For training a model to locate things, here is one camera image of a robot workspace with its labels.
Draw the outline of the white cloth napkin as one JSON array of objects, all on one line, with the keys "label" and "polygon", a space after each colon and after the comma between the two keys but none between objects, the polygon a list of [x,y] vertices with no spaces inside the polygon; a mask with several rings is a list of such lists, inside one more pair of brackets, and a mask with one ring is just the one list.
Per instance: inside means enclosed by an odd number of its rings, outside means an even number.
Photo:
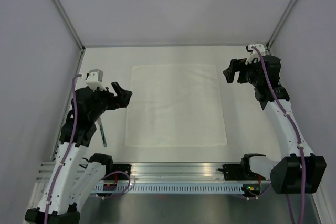
[{"label": "white cloth napkin", "polygon": [[125,146],[214,147],[227,144],[214,65],[134,66]]}]

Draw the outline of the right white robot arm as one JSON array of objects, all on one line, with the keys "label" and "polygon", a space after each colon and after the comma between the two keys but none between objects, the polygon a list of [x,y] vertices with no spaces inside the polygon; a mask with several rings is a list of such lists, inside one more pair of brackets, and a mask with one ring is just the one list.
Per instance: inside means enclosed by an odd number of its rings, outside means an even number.
[{"label": "right white robot arm", "polygon": [[314,194],[326,170],[326,160],[316,156],[304,140],[292,113],[290,98],[280,84],[280,59],[266,55],[263,60],[233,59],[223,71],[227,83],[250,83],[255,98],[270,120],[281,152],[280,161],[272,161],[264,154],[245,154],[239,172],[245,179],[257,174],[270,180],[277,194]]}]

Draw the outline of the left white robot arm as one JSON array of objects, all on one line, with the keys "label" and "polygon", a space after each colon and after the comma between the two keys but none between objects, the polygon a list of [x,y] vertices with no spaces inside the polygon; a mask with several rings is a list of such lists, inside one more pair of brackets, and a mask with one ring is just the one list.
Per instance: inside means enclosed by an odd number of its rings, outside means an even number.
[{"label": "left white robot arm", "polygon": [[98,118],[108,110],[126,108],[132,92],[113,82],[108,88],[91,89],[89,86],[73,90],[71,110],[61,129],[55,167],[37,207],[28,209],[28,223],[79,223],[81,209],[95,185],[116,174],[112,156],[95,153],[79,180],[76,172],[96,132]]}]

